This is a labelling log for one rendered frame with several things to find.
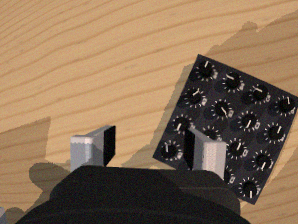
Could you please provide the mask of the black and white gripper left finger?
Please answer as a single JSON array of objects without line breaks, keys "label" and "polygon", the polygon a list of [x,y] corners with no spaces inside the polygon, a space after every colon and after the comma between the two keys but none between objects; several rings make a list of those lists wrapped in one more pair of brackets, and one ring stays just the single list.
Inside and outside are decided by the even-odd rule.
[{"label": "black and white gripper left finger", "polygon": [[71,172],[85,165],[107,166],[115,155],[115,146],[115,125],[105,125],[85,135],[71,136]]}]

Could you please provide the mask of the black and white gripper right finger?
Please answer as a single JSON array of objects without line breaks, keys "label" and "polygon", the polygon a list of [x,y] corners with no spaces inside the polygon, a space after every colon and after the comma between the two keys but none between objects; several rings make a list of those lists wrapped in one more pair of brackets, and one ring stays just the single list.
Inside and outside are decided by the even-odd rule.
[{"label": "black and white gripper right finger", "polygon": [[213,171],[224,178],[226,142],[212,140],[195,128],[185,128],[184,152],[190,170]]}]

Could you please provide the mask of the black knob box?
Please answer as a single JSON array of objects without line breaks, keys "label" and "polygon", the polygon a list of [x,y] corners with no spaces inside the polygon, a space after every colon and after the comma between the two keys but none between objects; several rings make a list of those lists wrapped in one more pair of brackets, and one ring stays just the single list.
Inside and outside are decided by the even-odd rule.
[{"label": "black knob box", "polygon": [[152,158],[190,170],[183,158],[185,128],[225,141],[223,181],[239,199],[255,205],[297,109],[297,96],[198,54]]}]

